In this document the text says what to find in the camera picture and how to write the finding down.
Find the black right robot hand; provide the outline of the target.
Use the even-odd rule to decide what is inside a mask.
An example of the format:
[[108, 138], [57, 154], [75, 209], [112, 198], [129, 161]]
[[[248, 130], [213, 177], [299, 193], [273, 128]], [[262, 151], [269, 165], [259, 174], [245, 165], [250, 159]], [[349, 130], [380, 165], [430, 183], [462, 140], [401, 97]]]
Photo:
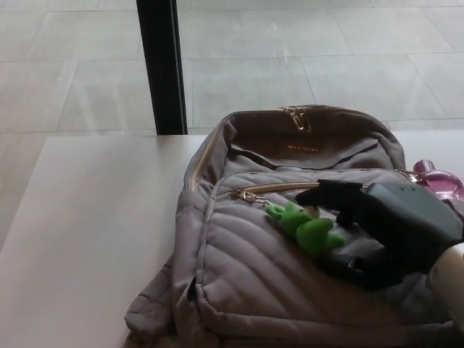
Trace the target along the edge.
[[463, 222], [430, 191], [409, 183], [361, 183], [320, 179], [295, 197], [297, 204], [335, 210], [336, 221], [355, 224], [381, 244], [366, 257], [335, 254], [319, 259], [327, 275], [365, 291], [427, 274], [450, 247], [463, 242]]

